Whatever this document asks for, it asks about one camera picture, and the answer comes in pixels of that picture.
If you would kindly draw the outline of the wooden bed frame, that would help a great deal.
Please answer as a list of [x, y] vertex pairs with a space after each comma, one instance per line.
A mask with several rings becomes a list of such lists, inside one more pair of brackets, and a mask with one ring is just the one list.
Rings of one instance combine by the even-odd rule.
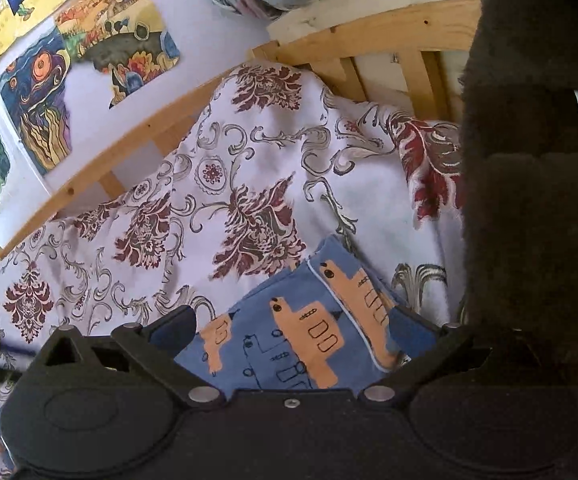
[[0, 216], [0, 257], [40, 222], [118, 196], [175, 148], [231, 67], [248, 58], [305, 65], [341, 96], [401, 104], [421, 118], [460, 120], [460, 72], [479, 0], [317, 0], [264, 25], [207, 0], [155, 0], [182, 63], [115, 108], [102, 76], [77, 66], [66, 84], [73, 151], [41, 176], [18, 154], [20, 200]]

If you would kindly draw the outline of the blue patterned child pants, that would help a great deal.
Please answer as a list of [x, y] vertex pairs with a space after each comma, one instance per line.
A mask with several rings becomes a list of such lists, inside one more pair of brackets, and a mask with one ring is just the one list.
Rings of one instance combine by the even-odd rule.
[[225, 396], [239, 389], [360, 392], [407, 356], [388, 335], [394, 307], [409, 309], [331, 236], [205, 324], [175, 361]]

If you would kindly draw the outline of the dark fuzzy garment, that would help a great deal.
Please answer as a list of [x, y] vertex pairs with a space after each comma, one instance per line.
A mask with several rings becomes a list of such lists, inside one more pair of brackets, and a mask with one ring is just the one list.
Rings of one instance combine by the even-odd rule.
[[467, 312], [578, 384], [578, 0], [481, 0], [464, 73]]

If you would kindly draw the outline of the orange landscape painting poster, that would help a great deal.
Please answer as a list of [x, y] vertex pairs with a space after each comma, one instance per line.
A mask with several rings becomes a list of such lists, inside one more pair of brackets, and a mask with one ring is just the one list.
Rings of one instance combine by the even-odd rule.
[[54, 16], [66, 50], [110, 78], [114, 107], [180, 60], [152, 0], [73, 0]]

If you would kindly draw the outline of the swirl painting poster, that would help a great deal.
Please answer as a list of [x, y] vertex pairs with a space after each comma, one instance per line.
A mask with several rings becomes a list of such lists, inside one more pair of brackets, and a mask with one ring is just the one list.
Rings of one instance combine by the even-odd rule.
[[72, 152], [65, 79], [71, 58], [53, 29], [15, 58], [0, 75], [0, 96], [24, 150], [48, 174]]

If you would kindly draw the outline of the floral white bedsheet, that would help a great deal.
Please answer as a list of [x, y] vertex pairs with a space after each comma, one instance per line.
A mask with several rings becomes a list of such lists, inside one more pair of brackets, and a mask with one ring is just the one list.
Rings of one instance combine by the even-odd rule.
[[335, 96], [307, 70], [234, 70], [160, 168], [115, 200], [51, 220], [0, 263], [0, 337], [106, 335], [180, 306], [224, 363], [284, 336], [247, 293], [310, 266], [328, 237], [427, 320], [465, 290], [460, 140], [450, 122]]

